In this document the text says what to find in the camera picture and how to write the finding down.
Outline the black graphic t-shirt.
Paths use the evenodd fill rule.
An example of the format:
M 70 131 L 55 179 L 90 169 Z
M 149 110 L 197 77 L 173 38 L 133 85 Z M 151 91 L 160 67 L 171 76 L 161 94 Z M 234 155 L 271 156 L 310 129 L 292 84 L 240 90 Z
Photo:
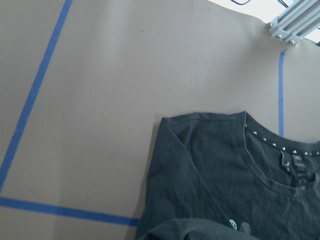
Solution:
M 138 240 L 317 240 L 320 144 L 247 112 L 160 122 Z

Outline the aluminium frame post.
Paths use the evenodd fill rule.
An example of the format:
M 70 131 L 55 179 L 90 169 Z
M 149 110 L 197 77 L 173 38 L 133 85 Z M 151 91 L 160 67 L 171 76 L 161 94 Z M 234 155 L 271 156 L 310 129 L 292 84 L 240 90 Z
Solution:
M 280 15 L 267 24 L 270 36 L 297 45 L 320 27 L 320 2 L 295 0 Z

